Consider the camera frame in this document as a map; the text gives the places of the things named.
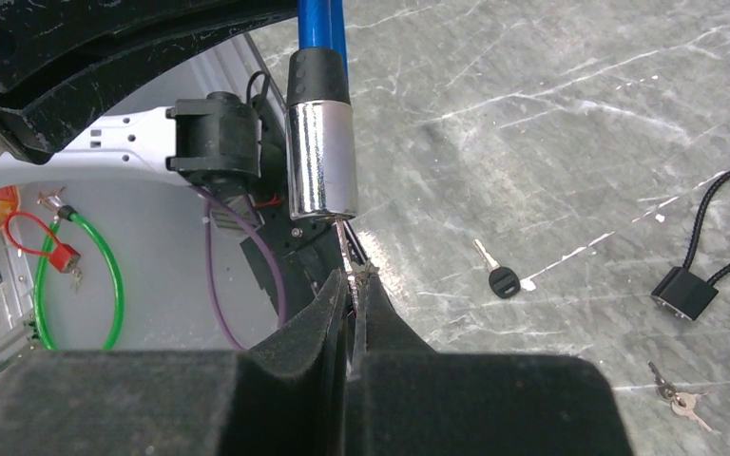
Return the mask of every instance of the blue cable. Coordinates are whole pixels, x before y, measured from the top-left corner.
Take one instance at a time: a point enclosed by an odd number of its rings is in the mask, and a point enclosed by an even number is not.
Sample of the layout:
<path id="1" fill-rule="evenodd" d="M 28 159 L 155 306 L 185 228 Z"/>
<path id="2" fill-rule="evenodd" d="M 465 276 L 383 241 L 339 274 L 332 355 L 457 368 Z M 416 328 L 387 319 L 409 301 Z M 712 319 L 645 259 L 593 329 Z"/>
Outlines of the blue cable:
<path id="1" fill-rule="evenodd" d="M 334 49 L 331 0 L 298 0 L 298 46 Z"/>
<path id="2" fill-rule="evenodd" d="M 345 19 L 342 0 L 332 0 L 332 49 L 342 56 L 345 75 L 348 76 L 348 51 L 345 46 Z"/>

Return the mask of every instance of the metal shelf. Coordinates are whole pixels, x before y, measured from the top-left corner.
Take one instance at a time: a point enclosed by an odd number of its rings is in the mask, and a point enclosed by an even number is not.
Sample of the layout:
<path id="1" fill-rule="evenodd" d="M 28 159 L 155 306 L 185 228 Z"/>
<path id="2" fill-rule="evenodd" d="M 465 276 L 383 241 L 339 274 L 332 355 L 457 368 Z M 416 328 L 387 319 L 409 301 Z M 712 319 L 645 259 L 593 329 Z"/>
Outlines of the metal shelf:
<path id="1" fill-rule="evenodd" d="M 248 79 L 263 69 L 253 41 L 238 36 L 177 66 L 115 106 L 119 115 L 172 105 L 180 98 L 202 98 L 225 90 L 243 94 Z M 282 112 L 277 90 L 268 101 Z M 65 187 L 64 200 L 98 227 L 119 260 L 125 279 L 126 311 L 119 350 L 228 349 L 208 299 L 203 250 L 203 202 L 184 187 L 151 181 L 103 180 L 44 182 L 20 189 L 22 209 L 49 220 L 34 201 L 38 192 Z M 40 229 L 15 222 L 17 236 L 39 246 Z M 77 293 L 70 277 L 48 276 L 48 323 L 58 345 L 96 349 L 112 319 L 112 287 L 104 261 L 89 238 L 64 224 L 60 238 L 83 255 Z M 214 259 L 218 295 L 240 342 L 253 346 L 271 334 L 276 313 L 259 288 L 239 241 L 216 232 Z M 32 278 L 37 260 L 22 255 L 0 233 L 0 367 L 29 343 L 26 322 L 32 311 Z"/>

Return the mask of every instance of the gray marble surface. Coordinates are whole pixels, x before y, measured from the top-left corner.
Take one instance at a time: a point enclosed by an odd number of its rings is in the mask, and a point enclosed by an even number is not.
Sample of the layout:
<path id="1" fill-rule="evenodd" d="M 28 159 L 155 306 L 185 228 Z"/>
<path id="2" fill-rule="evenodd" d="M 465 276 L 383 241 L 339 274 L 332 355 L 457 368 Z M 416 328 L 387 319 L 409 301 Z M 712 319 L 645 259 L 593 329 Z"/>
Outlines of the gray marble surface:
<path id="1" fill-rule="evenodd" d="M 649 292 L 730 169 L 730 1 L 346 2 L 362 215 L 400 314 L 441 351 L 557 352 L 608 378 L 637 454 L 730 454 L 730 276 L 697 322 Z M 254 38 L 280 86 L 294 22 Z M 497 300 L 479 238 L 530 291 Z M 730 184 L 693 271 L 730 261 Z M 653 360 L 713 390 L 707 433 Z"/>

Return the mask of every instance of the black mount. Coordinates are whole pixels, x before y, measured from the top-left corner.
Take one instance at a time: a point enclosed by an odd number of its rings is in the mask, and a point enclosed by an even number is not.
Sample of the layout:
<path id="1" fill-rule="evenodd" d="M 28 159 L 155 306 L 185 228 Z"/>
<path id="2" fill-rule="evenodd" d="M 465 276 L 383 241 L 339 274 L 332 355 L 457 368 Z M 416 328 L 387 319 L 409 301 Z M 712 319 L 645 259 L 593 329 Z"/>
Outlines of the black mount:
<path id="1" fill-rule="evenodd" d="M 0 140 L 45 163 L 112 106 L 295 0 L 0 0 Z"/>

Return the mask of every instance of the red cable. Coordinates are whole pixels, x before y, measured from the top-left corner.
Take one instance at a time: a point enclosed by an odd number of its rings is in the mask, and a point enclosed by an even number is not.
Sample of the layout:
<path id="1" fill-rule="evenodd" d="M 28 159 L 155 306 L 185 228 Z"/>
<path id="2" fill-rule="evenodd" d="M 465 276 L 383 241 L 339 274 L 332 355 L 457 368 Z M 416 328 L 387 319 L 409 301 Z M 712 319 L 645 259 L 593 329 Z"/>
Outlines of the red cable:
<path id="1" fill-rule="evenodd" d="M 54 240 L 54 243 L 55 244 L 58 244 L 59 245 L 61 243 L 60 242 L 60 239 L 58 239 L 54 235 L 54 233 L 51 232 L 51 230 L 46 226 L 46 224 L 42 220 L 40 220 L 39 218 L 37 218 L 33 214 L 30 214 L 29 212 L 24 212 L 24 211 L 15 211 L 15 212 L 12 212 L 12 213 L 10 213 L 7 216 L 7 219 L 4 220 L 4 234 L 7 235 L 7 240 L 9 240 L 10 243 L 12 245 L 14 245 L 16 248 L 18 248 L 20 250 L 23 250 L 24 252 L 26 252 L 28 254 L 32 254 L 32 255 L 37 255 L 39 257 L 46 257 L 46 258 L 48 258 L 51 255 L 51 252 L 42 252 L 40 250 L 28 249 L 28 248 L 24 247 L 23 245 L 19 244 L 18 241 L 16 241 L 15 238 L 12 237 L 12 233 L 10 233 L 10 221 L 12 220 L 13 217 L 18 217 L 18 216 L 26 217 L 27 219 L 30 219 L 30 220 L 34 221 L 35 223 L 37 223 L 38 225 L 40 225 L 40 227 L 43 228 L 44 231 L 46 231 L 46 234 L 52 240 Z"/>
<path id="2" fill-rule="evenodd" d="M 269 201 L 257 203 L 253 207 L 260 209 L 262 207 L 267 207 L 267 206 L 278 206 L 279 204 L 281 204 L 281 200 L 279 199 L 279 195 L 275 194 L 275 195 L 273 195 L 273 198 L 270 199 Z"/>

